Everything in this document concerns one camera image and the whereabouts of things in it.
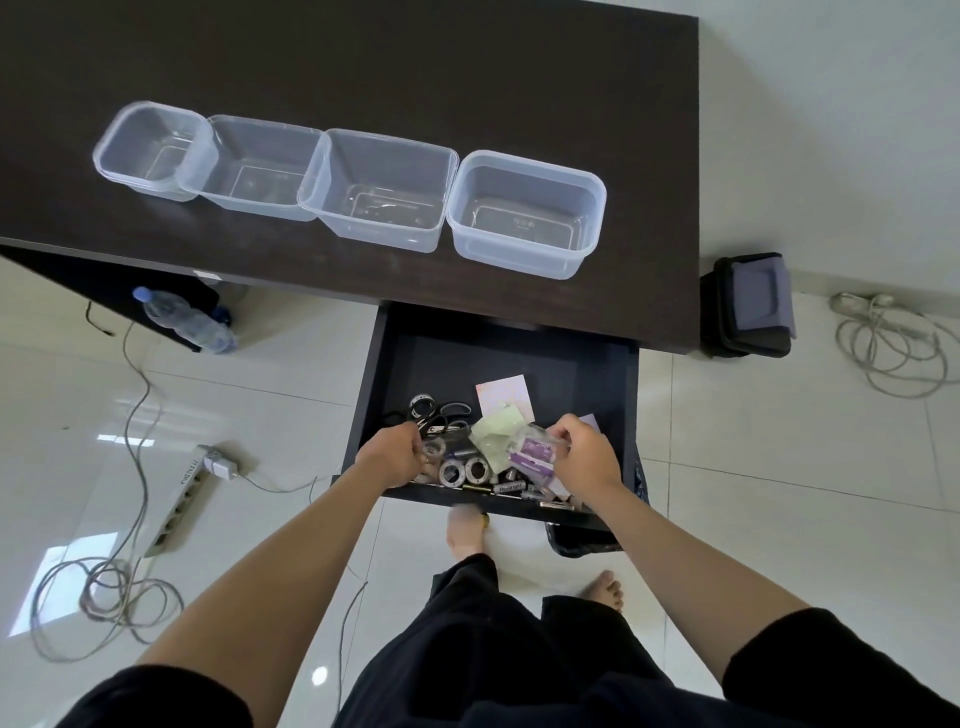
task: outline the plastic water bottle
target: plastic water bottle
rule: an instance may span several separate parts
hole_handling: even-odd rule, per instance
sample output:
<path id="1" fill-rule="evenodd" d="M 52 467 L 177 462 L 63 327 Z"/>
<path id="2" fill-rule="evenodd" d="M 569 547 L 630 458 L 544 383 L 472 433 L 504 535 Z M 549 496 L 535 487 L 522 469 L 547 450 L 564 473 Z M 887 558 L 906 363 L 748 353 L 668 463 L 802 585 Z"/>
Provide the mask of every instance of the plastic water bottle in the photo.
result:
<path id="1" fill-rule="evenodd" d="M 141 285 L 133 289 L 133 297 L 143 303 L 143 310 L 151 321 L 172 328 L 177 336 L 191 344 L 213 353 L 232 352 L 237 348 L 236 338 L 229 328 L 191 307 L 175 293 L 152 291 Z"/>

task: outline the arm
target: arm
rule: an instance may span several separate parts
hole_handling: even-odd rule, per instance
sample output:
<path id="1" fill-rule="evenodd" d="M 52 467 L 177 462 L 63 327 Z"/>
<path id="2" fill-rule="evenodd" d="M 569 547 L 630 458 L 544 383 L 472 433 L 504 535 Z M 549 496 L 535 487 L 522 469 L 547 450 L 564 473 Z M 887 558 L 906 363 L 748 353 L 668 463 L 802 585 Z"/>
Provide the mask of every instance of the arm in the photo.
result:
<path id="1" fill-rule="evenodd" d="M 808 605 L 671 523 L 627 490 L 607 438 L 574 415 L 550 430 L 571 443 L 557 475 L 610 527 L 660 605 L 718 682 L 764 628 Z"/>
<path id="2" fill-rule="evenodd" d="M 724 695 L 815 725 L 960 725 L 960 710 L 806 603 L 674 525 L 620 482 L 607 438 L 573 415 L 557 475 L 611 528 Z"/>
<path id="3" fill-rule="evenodd" d="M 275 726 L 376 500 L 420 471 L 413 423 L 380 430 L 312 505 L 191 603 L 137 661 L 194 670 Z"/>

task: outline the person's right hand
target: person's right hand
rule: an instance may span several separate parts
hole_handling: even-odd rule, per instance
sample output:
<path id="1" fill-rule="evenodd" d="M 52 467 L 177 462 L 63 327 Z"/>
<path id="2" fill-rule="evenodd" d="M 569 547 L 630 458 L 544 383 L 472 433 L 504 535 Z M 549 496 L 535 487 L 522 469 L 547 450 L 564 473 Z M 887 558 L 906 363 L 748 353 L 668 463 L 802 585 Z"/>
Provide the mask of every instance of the person's right hand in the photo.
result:
<path id="1" fill-rule="evenodd" d="M 576 415 L 563 415 L 560 421 L 547 428 L 554 437 L 570 443 L 570 449 L 560 449 L 554 464 L 557 477 L 565 488 L 587 505 L 598 491 L 611 486 L 623 487 L 620 464 L 610 441 Z"/>

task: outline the drawer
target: drawer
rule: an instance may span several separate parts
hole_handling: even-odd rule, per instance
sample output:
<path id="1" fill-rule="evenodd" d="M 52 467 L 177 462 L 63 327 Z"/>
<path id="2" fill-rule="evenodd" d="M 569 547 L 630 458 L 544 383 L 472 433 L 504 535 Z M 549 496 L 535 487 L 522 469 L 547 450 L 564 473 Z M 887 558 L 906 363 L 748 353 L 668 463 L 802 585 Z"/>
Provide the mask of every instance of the drawer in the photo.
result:
<path id="1" fill-rule="evenodd" d="M 480 416 L 475 386 L 516 375 L 526 377 L 538 425 L 552 425 L 566 412 L 593 413 L 613 445 L 623 482 L 646 499 L 636 452 L 636 344 L 408 303 L 385 303 L 377 312 L 344 469 L 382 426 L 384 415 L 406 411 L 413 396 L 468 402 L 475 421 Z M 447 506 L 476 503 L 487 513 L 609 531 L 591 513 L 435 485 L 410 483 L 384 496 Z"/>

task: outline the black wire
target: black wire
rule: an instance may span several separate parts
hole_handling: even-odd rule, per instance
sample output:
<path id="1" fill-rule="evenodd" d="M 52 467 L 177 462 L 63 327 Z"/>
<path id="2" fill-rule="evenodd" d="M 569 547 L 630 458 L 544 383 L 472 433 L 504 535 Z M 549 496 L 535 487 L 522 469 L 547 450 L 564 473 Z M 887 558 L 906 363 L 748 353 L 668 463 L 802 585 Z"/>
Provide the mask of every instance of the black wire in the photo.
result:
<path id="1" fill-rule="evenodd" d="M 96 324 L 94 324 L 92 321 L 90 321 L 90 308 L 92 308 L 92 307 L 93 307 L 93 301 L 87 301 L 87 302 L 86 302 L 86 313 L 84 314 L 84 318 L 86 319 L 86 322 L 87 322 L 88 324 L 90 324 L 92 327 L 96 328 L 96 329 L 97 329 L 98 331 L 100 331 L 101 333 L 105 333 L 107 336 L 116 336 L 116 334 L 113 333 L 113 331 L 107 331 L 105 328 L 101 328 L 101 327 L 97 326 Z"/>

